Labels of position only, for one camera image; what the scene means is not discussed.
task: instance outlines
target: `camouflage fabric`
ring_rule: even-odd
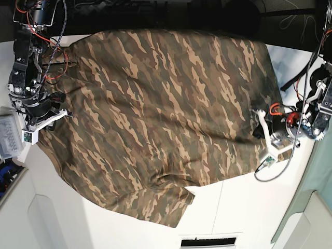
[[[141,30],[97,33],[67,51],[75,63],[54,91],[74,118],[41,132],[39,146],[93,203],[175,227],[194,198],[185,186],[258,166],[251,109],[281,99],[265,44]]]

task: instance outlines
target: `air vent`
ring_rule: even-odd
[[[236,237],[223,239],[182,240],[181,248],[214,248],[234,246]]]

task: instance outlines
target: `pale green surface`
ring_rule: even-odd
[[[289,217],[305,210],[316,190],[332,210],[332,129],[322,141],[315,143],[302,180],[271,243],[277,241]]]

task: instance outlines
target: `clear plastic box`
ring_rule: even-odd
[[[18,156],[23,150],[13,115],[0,116],[0,158]]]

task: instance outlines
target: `shirt sleeve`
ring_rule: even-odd
[[[123,195],[105,208],[140,220],[176,227],[194,197],[184,187],[156,187]]]

